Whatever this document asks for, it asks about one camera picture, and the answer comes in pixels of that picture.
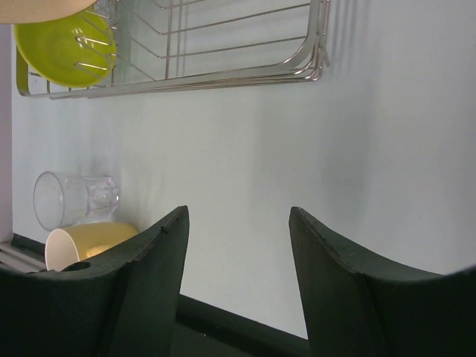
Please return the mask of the lime green bowl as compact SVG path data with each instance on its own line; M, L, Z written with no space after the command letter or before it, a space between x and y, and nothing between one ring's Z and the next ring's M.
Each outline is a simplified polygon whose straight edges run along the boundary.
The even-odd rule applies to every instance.
M13 34L25 62L59 86L94 86L115 65L117 45L112 29L91 7L62 19L14 25Z

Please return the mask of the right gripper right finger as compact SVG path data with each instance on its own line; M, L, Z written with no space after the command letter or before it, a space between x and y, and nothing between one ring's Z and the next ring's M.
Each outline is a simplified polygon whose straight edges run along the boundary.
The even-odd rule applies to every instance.
M435 274L293 207L289 233L313 356L473 356L475 269Z

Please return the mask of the metal wire dish rack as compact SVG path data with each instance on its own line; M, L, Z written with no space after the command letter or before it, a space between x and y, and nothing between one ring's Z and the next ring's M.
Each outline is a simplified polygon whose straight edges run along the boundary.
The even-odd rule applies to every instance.
M328 1L97 1L116 57L98 84L52 83L23 57L25 97L112 97L318 80L329 65Z

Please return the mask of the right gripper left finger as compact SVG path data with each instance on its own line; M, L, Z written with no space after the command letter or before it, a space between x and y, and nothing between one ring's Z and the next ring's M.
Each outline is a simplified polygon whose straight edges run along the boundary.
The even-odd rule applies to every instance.
M180 206L62 271L1 270L3 356L168 356L189 237Z

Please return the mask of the clear plastic cup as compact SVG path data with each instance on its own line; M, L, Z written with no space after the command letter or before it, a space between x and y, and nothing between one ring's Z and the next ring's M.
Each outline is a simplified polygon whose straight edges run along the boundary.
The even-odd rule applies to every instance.
M33 189L34 213L46 231L109 218L119 199L119 187L109 176L45 171Z

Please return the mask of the cream mug yellow handle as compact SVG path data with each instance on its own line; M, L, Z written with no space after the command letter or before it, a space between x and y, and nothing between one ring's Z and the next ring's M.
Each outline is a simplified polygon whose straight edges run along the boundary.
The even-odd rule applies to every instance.
M138 230L123 222L98 222L56 228L45 243L47 270L61 271L68 266L134 237Z

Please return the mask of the beige oval bird plate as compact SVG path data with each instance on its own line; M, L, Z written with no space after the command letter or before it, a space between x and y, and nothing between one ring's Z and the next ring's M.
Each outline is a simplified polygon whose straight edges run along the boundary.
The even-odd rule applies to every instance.
M61 19L94 3L94 0L1 0L1 23L26 24Z

